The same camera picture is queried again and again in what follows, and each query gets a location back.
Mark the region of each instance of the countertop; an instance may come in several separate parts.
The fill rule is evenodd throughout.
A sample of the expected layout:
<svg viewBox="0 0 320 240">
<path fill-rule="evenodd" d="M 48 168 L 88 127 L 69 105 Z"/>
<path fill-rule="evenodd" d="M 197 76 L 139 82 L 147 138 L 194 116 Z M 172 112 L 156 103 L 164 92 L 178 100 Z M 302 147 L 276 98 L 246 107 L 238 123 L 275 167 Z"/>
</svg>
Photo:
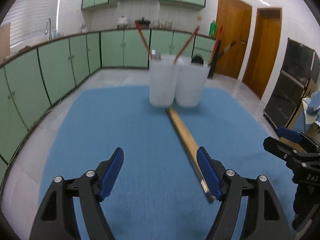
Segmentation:
<svg viewBox="0 0 320 240">
<path fill-rule="evenodd" d="M 100 33 L 100 32 L 108 32 L 108 31 L 118 31 L 118 30 L 136 30 L 137 28 L 123 28 L 123 29 L 106 29 L 106 30 L 99 30 L 99 31 L 93 31 L 93 32 L 86 32 L 86 33 L 76 33 L 76 34 L 71 34 L 71 35 L 67 35 L 67 36 L 63 36 L 60 38 L 56 38 L 56 39 L 52 39 L 51 41 L 45 41 L 42 43 L 38 43 L 34 46 L 26 46 L 25 48 L 21 49 L 19 52 L 17 52 L 16 54 L 9 56 L 8 58 L 4 59 L 1 63 L 0 63 L 0 68 L 2 68 L 3 66 L 5 66 L 7 63 L 9 63 L 10 61 L 14 60 L 15 58 L 23 55 L 24 53 L 31 51 L 33 49 L 36 49 L 37 47 L 46 45 L 48 43 L 51 42 L 55 42 L 55 41 L 59 41 L 59 40 L 63 40 L 63 39 L 67 39 L 70 37 L 74 37 L 74 36 L 78 36 L 78 35 L 85 35 L 85 34 L 90 34 L 90 33 Z M 164 29 L 164 28 L 143 28 L 142 30 L 164 30 L 164 31 L 176 31 L 176 32 L 182 32 L 182 33 L 189 33 L 191 35 L 192 32 L 188 32 L 188 31 L 182 31 L 182 30 L 175 30 L 175 29 Z M 207 35 L 202 35 L 202 34 L 197 34 L 198 36 L 202 36 L 205 38 L 209 38 L 209 39 L 213 39 L 214 38 L 207 36 Z"/>
</svg>

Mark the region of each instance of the translucent container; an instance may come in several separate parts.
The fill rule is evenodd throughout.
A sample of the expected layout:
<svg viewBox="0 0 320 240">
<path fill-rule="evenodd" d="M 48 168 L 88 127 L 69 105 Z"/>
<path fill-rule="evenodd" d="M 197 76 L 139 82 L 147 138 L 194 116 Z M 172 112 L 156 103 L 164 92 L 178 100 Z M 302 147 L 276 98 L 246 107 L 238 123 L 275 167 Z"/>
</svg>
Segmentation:
<svg viewBox="0 0 320 240">
<path fill-rule="evenodd" d="M 174 100 L 180 60 L 175 55 L 161 55 L 161 60 L 150 60 L 149 101 L 155 107 L 169 107 Z"/>
<path fill-rule="evenodd" d="M 180 57 L 181 67 L 176 86 L 175 98 L 179 106 L 193 108 L 199 104 L 210 67 L 191 63 L 191 58 Z"/>
</svg>

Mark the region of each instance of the door frame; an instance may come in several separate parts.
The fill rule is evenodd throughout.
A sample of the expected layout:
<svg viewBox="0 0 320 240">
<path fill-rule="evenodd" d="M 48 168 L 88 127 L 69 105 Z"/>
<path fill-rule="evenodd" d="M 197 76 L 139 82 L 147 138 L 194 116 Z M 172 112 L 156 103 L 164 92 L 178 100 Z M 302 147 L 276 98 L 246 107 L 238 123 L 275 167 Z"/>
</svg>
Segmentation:
<svg viewBox="0 0 320 240">
<path fill-rule="evenodd" d="M 254 39 L 255 39 L 255 33 L 256 33 L 256 30 L 257 30 L 257 26 L 258 26 L 258 13 L 259 11 L 262 11 L 262 10 L 279 10 L 280 11 L 280 39 L 281 39 L 281 32 L 282 32 L 282 7 L 260 7 L 260 8 L 257 8 L 257 16 L 256 16 L 256 24 L 255 24 L 255 27 L 254 27 L 254 33 L 253 33 L 253 39 L 252 39 L 252 44 L 251 44 L 251 49 L 250 49 L 250 55 L 249 55 L 249 58 L 248 58 L 248 62 L 247 62 L 247 65 L 245 67 L 245 71 L 244 71 L 244 75 L 243 75 L 243 78 L 241 80 L 242 83 L 244 83 L 244 78 L 245 78 L 245 75 L 248 73 L 248 65 L 249 65 L 249 62 L 250 62 L 250 57 L 252 56 L 251 55 L 251 52 L 252 52 L 252 46 L 253 46 L 253 43 L 254 43 Z M 278 51 L 279 51 L 279 47 L 280 47 L 280 39 L 279 39 L 279 44 L 278 44 L 278 49 L 277 49 L 277 54 L 276 54 L 276 57 L 278 55 Z M 269 76 L 269 80 L 268 80 L 268 83 L 270 81 L 270 77 L 272 75 L 272 72 L 273 72 L 273 68 L 275 66 L 275 62 L 273 63 L 273 67 L 272 67 L 272 71 L 270 73 L 270 76 Z"/>
</svg>

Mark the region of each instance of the white wall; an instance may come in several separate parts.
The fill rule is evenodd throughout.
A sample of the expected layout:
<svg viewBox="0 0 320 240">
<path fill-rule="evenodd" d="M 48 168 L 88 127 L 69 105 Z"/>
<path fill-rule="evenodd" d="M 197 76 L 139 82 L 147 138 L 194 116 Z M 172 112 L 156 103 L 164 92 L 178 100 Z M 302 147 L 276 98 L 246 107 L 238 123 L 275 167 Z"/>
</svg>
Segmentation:
<svg viewBox="0 0 320 240">
<path fill-rule="evenodd" d="M 244 61 L 238 79 L 242 80 L 248 63 L 254 29 L 256 24 L 257 9 L 268 7 L 260 0 L 242 0 L 252 6 L 251 29 Z M 262 101 L 267 103 L 273 92 L 280 69 L 284 60 L 287 39 L 301 42 L 320 54 L 320 27 L 303 0 L 262 0 L 270 7 L 282 8 L 282 30 L 279 50 L 275 65 L 271 73 Z M 207 0 L 206 7 L 201 11 L 160 6 L 157 0 L 135 0 L 119 3 L 117 8 L 97 10 L 92 13 L 92 30 L 102 30 L 116 27 L 117 19 L 126 16 L 131 20 L 145 17 L 146 19 L 159 19 L 160 22 L 172 21 L 173 27 L 192 31 L 197 24 L 200 25 L 200 33 L 208 34 L 210 23 L 216 19 L 218 0 Z"/>
<path fill-rule="evenodd" d="M 81 32 L 81 26 L 86 23 L 91 30 L 91 12 L 81 11 L 82 0 L 60 0 L 58 31 L 64 35 Z"/>
</svg>

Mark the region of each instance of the blue rug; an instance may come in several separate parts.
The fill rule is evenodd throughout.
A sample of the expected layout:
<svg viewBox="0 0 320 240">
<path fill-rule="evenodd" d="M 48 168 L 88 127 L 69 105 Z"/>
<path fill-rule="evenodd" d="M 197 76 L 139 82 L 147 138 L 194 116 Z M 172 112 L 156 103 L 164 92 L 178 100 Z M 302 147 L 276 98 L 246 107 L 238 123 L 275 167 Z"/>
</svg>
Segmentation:
<svg viewBox="0 0 320 240">
<path fill-rule="evenodd" d="M 175 107 L 199 146 L 243 177 L 266 175 L 291 224 L 296 185 L 285 163 L 264 151 L 268 136 L 228 93 L 206 88 L 195 109 Z M 111 195 L 101 203 L 117 240 L 204 240 L 220 202 L 207 202 L 163 109 L 149 105 L 148 87 L 88 90 L 73 103 L 55 138 L 40 186 L 39 203 L 57 175 L 81 176 L 108 160 L 117 147 L 124 164 Z M 89 239 L 78 198 L 76 218 Z M 241 203 L 233 239 L 246 209 Z"/>
</svg>

